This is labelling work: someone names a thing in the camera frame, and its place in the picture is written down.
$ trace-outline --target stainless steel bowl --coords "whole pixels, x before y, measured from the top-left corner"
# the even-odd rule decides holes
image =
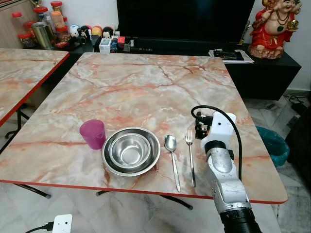
[[[150,156],[147,158],[147,160],[140,166],[137,166],[135,168],[131,169],[125,169],[122,167],[119,167],[115,165],[112,160],[110,159],[110,150],[112,149],[112,143],[122,135],[125,135],[127,133],[137,133],[141,136],[145,137],[148,140],[148,143],[150,144]],[[116,131],[113,135],[111,135],[105,142],[103,149],[102,149],[102,159],[107,169],[109,169],[111,172],[120,175],[120,176],[138,176],[141,175],[147,171],[149,171],[153,166],[157,163],[158,159],[160,157],[160,143],[157,137],[150,132],[149,130],[146,130],[144,128],[139,127],[130,127],[121,129],[119,131]]]
[[[112,142],[109,156],[116,166],[132,169],[149,158],[150,143],[140,134],[126,133]]]

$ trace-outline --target black tv screen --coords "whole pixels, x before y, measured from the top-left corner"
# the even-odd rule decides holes
[[[255,0],[117,0],[121,35],[239,42]]]

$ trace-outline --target marble table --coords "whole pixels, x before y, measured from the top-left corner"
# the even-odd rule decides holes
[[[191,108],[204,104],[237,116],[242,181],[251,201],[285,202],[284,186],[230,75],[220,59],[209,57],[84,53],[0,156],[0,181],[211,199],[200,141],[192,147],[193,188],[184,140],[187,128],[194,129]],[[101,151],[79,134],[81,124],[95,118],[105,123],[107,136],[130,126],[151,130],[161,143],[158,163],[138,177],[109,172]],[[163,145],[167,134],[177,139],[180,193]],[[231,148],[238,164],[235,136]]]
[[[0,126],[68,57],[65,51],[0,48]]]

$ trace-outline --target plastic cup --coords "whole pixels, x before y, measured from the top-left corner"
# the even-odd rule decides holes
[[[92,149],[101,149],[106,140],[105,124],[100,120],[88,120],[81,125],[80,134]]]

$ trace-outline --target table leg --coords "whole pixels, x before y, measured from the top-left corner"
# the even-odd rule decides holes
[[[96,193],[96,196],[100,196],[101,194],[104,194],[104,193],[107,193],[109,191],[99,191]],[[163,198],[166,198],[168,200],[172,200],[172,201],[175,201],[183,206],[185,206],[186,208],[188,208],[189,210],[192,210],[193,209],[193,206],[192,205],[189,205],[188,203],[184,202],[183,200],[181,199],[178,199],[178,198],[175,198],[175,197],[172,197],[172,196],[164,196],[164,195],[160,195],[161,197]]]
[[[4,146],[0,149],[0,154],[2,153],[2,151],[4,151],[4,149],[10,144],[10,142],[13,140],[13,138],[16,136],[16,134],[18,133],[18,131],[21,129],[21,117],[24,117],[25,119],[29,119],[29,117],[24,114],[21,109],[19,108],[17,110],[17,130],[14,131],[10,131],[5,135],[5,138],[9,138],[10,134],[13,134],[10,139],[4,144]]]
[[[21,187],[21,188],[25,188],[25,189],[27,189],[27,190],[29,190],[29,191],[34,192],[34,193],[37,193],[37,194],[39,194],[39,195],[41,195],[41,196],[44,196],[44,197],[47,198],[47,199],[50,199],[50,198],[51,198],[51,195],[50,195],[50,194],[47,194],[47,193],[45,193],[45,192],[42,192],[42,191],[40,191],[40,190],[38,190],[38,189],[36,189],[36,188],[34,188],[34,187],[30,187],[30,186],[28,186],[28,185],[25,185],[25,184],[18,184],[18,183],[15,183],[15,185],[17,185],[17,186],[19,186],[19,187]]]

